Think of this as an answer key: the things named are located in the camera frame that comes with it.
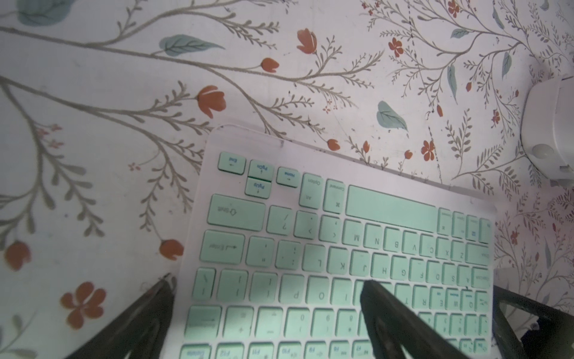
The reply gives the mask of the white keyboard green keys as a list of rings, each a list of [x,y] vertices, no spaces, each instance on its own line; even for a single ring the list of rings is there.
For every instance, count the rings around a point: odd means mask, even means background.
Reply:
[[[235,125],[208,138],[163,358],[370,358],[373,280],[493,357],[491,203]]]

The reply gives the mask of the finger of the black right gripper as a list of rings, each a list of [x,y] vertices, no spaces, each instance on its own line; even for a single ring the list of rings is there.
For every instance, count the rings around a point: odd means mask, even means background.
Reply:
[[[502,287],[493,287],[493,336],[502,358],[572,358],[573,315]],[[513,329],[503,307],[529,315]]]

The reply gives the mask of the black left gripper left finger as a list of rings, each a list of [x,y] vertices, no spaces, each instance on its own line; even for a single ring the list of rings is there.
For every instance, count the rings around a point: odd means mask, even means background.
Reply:
[[[159,358],[170,327],[173,287],[161,279],[69,358]]]

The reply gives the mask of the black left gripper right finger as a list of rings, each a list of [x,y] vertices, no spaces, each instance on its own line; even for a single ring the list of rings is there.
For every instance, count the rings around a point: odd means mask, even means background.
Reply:
[[[375,358],[465,358],[377,281],[365,281],[360,304]]]

